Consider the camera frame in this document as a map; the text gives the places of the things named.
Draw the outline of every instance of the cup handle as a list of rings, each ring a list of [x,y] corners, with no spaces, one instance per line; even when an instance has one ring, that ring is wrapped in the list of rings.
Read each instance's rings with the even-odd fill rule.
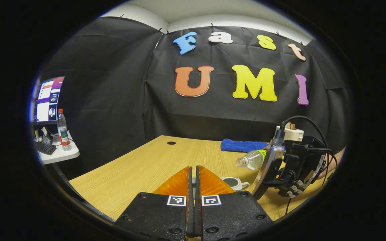
[[[242,189],[241,189],[241,191],[244,191],[245,189],[247,189],[249,186],[250,186],[250,183],[248,183],[248,182],[243,182],[243,183],[241,183],[241,186],[245,186],[246,185],[246,187],[243,187]]]

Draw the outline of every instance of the plastic bottle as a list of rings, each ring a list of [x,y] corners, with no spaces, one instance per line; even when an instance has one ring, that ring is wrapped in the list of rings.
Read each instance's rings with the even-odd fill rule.
[[[266,156],[266,150],[255,150],[245,154],[244,157],[236,159],[236,166],[248,167],[251,170],[262,167],[263,161]]]
[[[68,131],[66,128],[65,116],[63,115],[63,109],[58,110],[58,133],[63,150],[69,151],[71,149],[71,145],[68,139]]]

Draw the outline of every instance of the black fabric backdrop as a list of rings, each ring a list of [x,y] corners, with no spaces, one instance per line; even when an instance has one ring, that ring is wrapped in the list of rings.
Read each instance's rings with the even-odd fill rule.
[[[184,55],[173,43],[197,32],[196,48]],[[212,43],[212,32],[228,32],[233,43]],[[257,35],[273,39],[275,50],[258,44]],[[287,46],[294,43],[306,61]],[[274,70],[276,102],[236,99],[233,65],[257,76]],[[175,91],[175,69],[193,67],[189,86],[200,82],[200,66],[212,66],[210,87],[198,97]],[[70,38],[44,68],[41,79],[65,76],[58,108],[64,108],[80,157],[62,162],[69,179],[91,171],[160,136],[221,141],[268,142],[276,125],[301,114],[323,131],[335,152],[346,145],[350,121],[348,80],[331,54],[316,41],[301,44],[263,30],[234,26],[185,29],[162,34],[124,18],[98,18]],[[295,74],[307,78],[309,105],[299,105]],[[294,121],[305,135],[319,138],[309,123]]]

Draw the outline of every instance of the computer monitor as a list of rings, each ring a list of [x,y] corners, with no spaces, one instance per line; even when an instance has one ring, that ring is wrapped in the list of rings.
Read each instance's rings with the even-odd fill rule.
[[[34,125],[57,124],[59,93],[64,78],[59,76],[38,84],[31,119]]]

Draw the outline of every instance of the table top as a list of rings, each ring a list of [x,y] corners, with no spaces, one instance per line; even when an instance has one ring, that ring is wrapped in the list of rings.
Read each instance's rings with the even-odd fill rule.
[[[71,145],[71,149],[69,151],[64,151],[62,148],[62,145],[60,145],[60,139],[57,135],[53,136],[53,142],[52,145],[56,146],[55,151],[51,155],[47,155],[41,152],[38,152],[40,154],[40,159],[43,164],[50,164],[50,163],[56,163],[61,162],[65,160],[69,160],[75,157],[78,157],[80,155],[80,151],[78,150],[77,146],[75,145],[75,142],[72,141],[71,134],[69,134],[68,131],[68,138],[71,139],[69,141]]]
[[[253,181],[259,170],[235,165],[242,152],[221,151],[221,142],[159,136],[141,147],[69,182],[84,199],[104,214],[116,220],[139,192],[153,192],[163,182],[186,166],[202,165],[219,177],[238,177]],[[323,180],[311,184],[305,192],[291,200],[288,211],[316,194]],[[285,215],[288,197],[281,197],[269,188],[258,203],[272,220]]]

